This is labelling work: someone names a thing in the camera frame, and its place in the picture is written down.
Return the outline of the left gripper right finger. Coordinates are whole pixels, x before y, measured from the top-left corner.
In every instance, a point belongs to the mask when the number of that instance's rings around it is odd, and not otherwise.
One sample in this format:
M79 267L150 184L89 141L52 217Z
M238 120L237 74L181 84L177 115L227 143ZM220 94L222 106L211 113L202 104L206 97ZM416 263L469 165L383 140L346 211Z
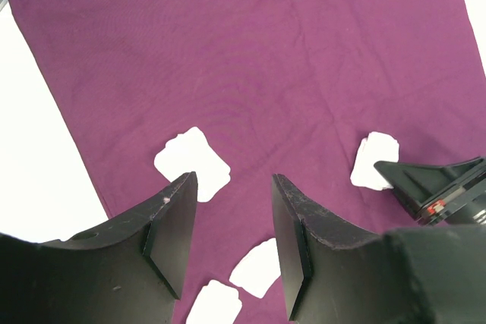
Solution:
M483 323L485 229L375 234L272 181L287 317L295 323Z

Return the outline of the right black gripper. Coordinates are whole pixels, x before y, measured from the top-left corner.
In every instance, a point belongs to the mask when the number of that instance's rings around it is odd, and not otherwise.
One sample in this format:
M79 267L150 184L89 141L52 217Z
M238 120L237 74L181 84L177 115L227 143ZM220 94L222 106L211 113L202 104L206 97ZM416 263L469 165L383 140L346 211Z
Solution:
M402 208L420 225L485 224L485 158L452 165L379 161Z

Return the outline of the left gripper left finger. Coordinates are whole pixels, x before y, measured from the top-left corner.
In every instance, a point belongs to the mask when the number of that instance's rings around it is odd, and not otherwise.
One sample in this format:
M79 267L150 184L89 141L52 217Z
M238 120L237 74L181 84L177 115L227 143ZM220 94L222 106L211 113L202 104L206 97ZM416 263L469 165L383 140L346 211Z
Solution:
M1 237L3 323L169 323L181 298L197 176L66 241Z

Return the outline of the white gauze pad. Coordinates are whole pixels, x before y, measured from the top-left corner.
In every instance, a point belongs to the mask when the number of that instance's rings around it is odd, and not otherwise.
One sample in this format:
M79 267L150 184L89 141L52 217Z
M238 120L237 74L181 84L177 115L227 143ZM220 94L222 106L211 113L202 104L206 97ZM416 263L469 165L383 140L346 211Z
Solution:
M187 324L233 324L242 302L236 288L210 280L197 295L186 319Z
M262 299L281 276L276 239L253 247L235 266L229 282Z
M231 180L230 166L209 145L198 127L191 127L169 140L156 154L154 166L170 182L186 172L195 172L199 203L210 202Z
M372 131L362 139L350 175L352 185L381 191L392 186L374 167L379 161L398 162L399 142L389 134Z

